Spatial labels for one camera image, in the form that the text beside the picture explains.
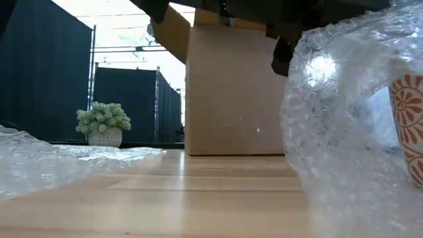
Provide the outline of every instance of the paper cup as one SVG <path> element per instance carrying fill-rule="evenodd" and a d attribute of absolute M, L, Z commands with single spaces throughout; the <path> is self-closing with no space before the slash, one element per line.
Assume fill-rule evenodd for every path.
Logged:
<path fill-rule="evenodd" d="M 391 84 L 389 94 L 408 172 L 423 188 L 423 75 L 403 75 Z"/>

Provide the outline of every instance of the black device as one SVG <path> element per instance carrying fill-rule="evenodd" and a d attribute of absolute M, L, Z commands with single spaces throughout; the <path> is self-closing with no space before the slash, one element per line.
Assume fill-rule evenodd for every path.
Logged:
<path fill-rule="evenodd" d="M 169 3 L 178 3 L 219 14 L 223 22 L 231 18 L 266 25 L 266 35 L 278 39 L 272 68 L 288 75 L 289 62 L 302 32 L 343 19 L 380 11 L 390 0 L 130 0 L 157 24 L 164 20 Z"/>

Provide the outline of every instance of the bubble wrap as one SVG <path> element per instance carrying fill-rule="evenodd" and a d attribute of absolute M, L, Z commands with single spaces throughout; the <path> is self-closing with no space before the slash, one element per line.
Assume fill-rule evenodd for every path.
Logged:
<path fill-rule="evenodd" d="M 291 61 L 282 126 L 315 237 L 423 237 L 423 190 L 396 135 L 387 85 L 423 73 L 423 3 L 306 32 Z"/>
<path fill-rule="evenodd" d="M 50 145 L 0 125 L 0 199 L 133 165 L 160 149 Z"/>

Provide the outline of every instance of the plastic wrap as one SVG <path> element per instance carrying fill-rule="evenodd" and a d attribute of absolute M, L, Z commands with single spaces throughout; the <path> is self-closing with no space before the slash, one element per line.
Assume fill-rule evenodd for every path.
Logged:
<path fill-rule="evenodd" d="M 0 199 L 133 165 L 160 149 L 50 145 L 0 126 Z"/>
<path fill-rule="evenodd" d="M 423 236 L 387 90 L 404 68 L 423 73 L 422 29 L 423 3 L 402 0 L 299 41 L 282 126 L 315 237 Z"/>

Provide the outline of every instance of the potted plant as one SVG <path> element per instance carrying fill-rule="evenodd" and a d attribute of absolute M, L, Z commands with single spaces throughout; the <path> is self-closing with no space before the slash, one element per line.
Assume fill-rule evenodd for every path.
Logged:
<path fill-rule="evenodd" d="M 78 110 L 77 132 L 88 135 L 89 145 L 119 147 L 122 130 L 131 130 L 131 119 L 120 104 L 94 102 L 89 111 Z"/>

